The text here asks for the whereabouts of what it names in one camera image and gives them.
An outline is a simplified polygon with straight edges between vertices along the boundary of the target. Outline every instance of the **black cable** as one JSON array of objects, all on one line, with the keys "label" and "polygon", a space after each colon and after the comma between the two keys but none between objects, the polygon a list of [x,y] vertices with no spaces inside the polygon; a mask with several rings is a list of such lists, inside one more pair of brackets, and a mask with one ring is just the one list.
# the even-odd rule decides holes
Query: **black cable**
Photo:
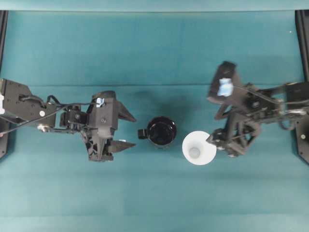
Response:
[{"label": "black cable", "polygon": [[295,129],[295,124],[294,124],[294,122],[292,122],[292,121],[290,121],[290,126],[289,126],[289,127],[286,127],[286,126],[283,124],[282,121],[278,122],[278,124],[279,124],[279,126],[280,126],[282,129],[284,129],[284,130],[286,130],[286,131],[292,131],[292,130]]},{"label": "black cable", "polygon": [[44,103],[44,101],[42,100],[42,98],[35,96],[35,95],[28,95],[28,96],[22,96],[21,98],[19,98],[21,101],[27,101],[27,100],[34,100],[37,101],[41,104],[42,108],[46,108],[46,105]]},{"label": "black cable", "polygon": [[65,104],[65,105],[63,105],[63,106],[60,107],[59,109],[56,109],[54,112],[52,112],[52,113],[50,113],[50,114],[47,114],[47,115],[45,115],[45,116],[43,116],[43,117],[39,117],[39,118],[30,120],[30,121],[27,121],[27,122],[24,122],[24,123],[19,124],[18,126],[12,128],[12,129],[2,131],[2,132],[0,132],[0,135],[4,135],[4,134],[11,133],[11,132],[13,132],[13,131],[15,131],[15,130],[17,130],[17,129],[20,129],[20,128],[26,126],[26,125],[29,124],[29,123],[37,122],[37,121],[40,121],[40,120],[45,119],[45,118],[47,118],[47,117],[50,117],[50,116],[52,116],[52,115],[55,115],[55,114],[58,113],[59,111],[64,110],[64,109],[68,108],[69,106],[73,106],[73,105],[93,105],[93,104],[95,104],[95,103],[94,103],[94,102],[90,102],[90,103],[70,103],[70,104]]},{"label": "black cable", "polygon": [[60,102],[58,101],[58,99],[54,95],[49,95],[47,97],[47,103],[50,103],[50,99],[53,99],[55,103],[60,104]]},{"label": "black cable", "polygon": [[263,94],[261,94],[261,93],[259,93],[259,92],[257,92],[257,91],[254,91],[254,90],[252,90],[252,89],[249,89],[249,88],[246,88],[246,87],[242,87],[242,86],[235,86],[235,85],[233,85],[234,87],[236,87],[236,88],[239,88],[239,89],[242,89],[242,90],[245,90],[245,91],[247,91],[248,93],[251,93],[251,94],[253,94],[253,95],[255,95],[255,96],[257,96],[257,97],[259,97],[259,98],[261,98],[261,99],[264,99],[264,100],[266,100],[266,101],[268,101],[268,102],[271,102],[271,103],[274,103],[274,104],[278,104],[278,105],[283,105],[283,104],[287,104],[287,105],[296,105],[296,104],[306,104],[306,103],[309,103],[309,99],[307,99],[307,100],[302,100],[302,101],[276,101],[276,100],[274,100],[274,99],[272,99],[272,98],[270,98],[270,97],[267,97],[267,96],[265,96],[265,95],[263,95]]}]

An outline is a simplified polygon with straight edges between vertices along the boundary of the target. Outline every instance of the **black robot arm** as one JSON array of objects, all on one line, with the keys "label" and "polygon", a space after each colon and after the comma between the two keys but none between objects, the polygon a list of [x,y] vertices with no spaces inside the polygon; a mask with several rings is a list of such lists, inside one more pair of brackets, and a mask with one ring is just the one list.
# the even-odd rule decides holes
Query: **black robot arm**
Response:
[{"label": "black robot arm", "polygon": [[[289,83],[268,89],[259,89],[251,83],[243,85],[236,65],[225,61],[212,81],[208,100],[221,105],[215,119],[227,120],[225,127],[215,130],[207,141],[229,156],[237,157],[244,155],[261,133],[262,123],[279,123],[281,128],[293,130],[295,122],[309,118],[308,89],[309,83]],[[275,98],[276,94],[283,94],[287,101]],[[308,153],[300,155],[309,162]]]},{"label": "black robot arm", "polygon": [[[82,105],[89,105],[86,112]],[[55,128],[56,114],[60,127]],[[8,134],[23,126],[33,126],[42,132],[76,133],[82,136],[89,160],[113,160],[112,154],[134,146],[132,143],[113,140],[118,129],[118,119],[135,122],[135,118],[116,99],[113,91],[104,91],[92,96],[89,103],[61,104],[50,95],[44,102],[32,95],[26,85],[0,79],[0,158],[7,151]],[[10,124],[17,124],[9,129]]]}]

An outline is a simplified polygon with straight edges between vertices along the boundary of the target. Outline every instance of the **teal fabric surface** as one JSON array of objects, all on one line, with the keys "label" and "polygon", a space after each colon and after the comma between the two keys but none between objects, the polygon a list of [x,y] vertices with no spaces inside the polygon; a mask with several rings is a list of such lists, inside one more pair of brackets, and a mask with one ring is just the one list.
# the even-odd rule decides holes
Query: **teal fabric surface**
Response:
[{"label": "teal fabric surface", "polygon": [[[10,134],[0,231],[307,232],[309,166],[290,132],[263,125],[237,159],[217,152],[194,166],[183,157],[186,134],[224,125],[206,94],[225,59],[238,63],[244,83],[302,81],[294,12],[10,12],[1,77],[61,102],[115,90],[137,119],[120,121],[115,138],[137,146],[95,163],[78,135]],[[178,125],[167,150],[137,138],[157,115]]]},{"label": "teal fabric surface", "polygon": [[[115,90],[137,119],[121,121],[115,137],[137,146],[115,154],[113,162],[94,163],[87,160],[78,135],[19,130],[11,136],[10,154],[0,162],[3,231],[309,228],[304,220],[309,167],[296,155],[290,133],[278,125],[264,125],[240,158],[218,152],[209,165],[194,166],[183,157],[187,133],[223,125],[213,119],[218,106],[205,100],[208,86],[31,89],[42,97],[54,93],[62,102],[87,102],[93,93]],[[137,129],[156,115],[167,115],[178,125],[168,150],[137,139]]]},{"label": "teal fabric surface", "polygon": [[1,0],[0,9],[79,12],[209,12],[308,9],[307,0]]},{"label": "teal fabric surface", "polygon": [[10,12],[1,77],[28,85],[209,84],[230,60],[245,82],[299,82],[294,17]]}]

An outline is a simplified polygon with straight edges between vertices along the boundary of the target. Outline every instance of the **dark liquid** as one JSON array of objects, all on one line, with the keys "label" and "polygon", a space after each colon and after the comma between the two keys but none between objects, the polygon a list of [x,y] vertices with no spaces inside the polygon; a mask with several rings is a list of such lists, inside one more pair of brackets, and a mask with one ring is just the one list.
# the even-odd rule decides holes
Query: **dark liquid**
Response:
[{"label": "dark liquid", "polygon": [[170,144],[175,137],[175,131],[173,127],[164,122],[154,123],[149,128],[149,138],[150,140],[158,145]]}]

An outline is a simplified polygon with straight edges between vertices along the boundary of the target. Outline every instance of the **mug handle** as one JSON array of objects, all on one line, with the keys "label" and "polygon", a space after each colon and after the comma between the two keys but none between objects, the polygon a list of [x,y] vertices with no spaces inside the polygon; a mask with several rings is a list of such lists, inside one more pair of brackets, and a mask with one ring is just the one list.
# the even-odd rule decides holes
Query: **mug handle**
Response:
[{"label": "mug handle", "polygon": [[147,130],[146,129],[140,129],[138,130],[138,136],[139,139],[147,139]]}]

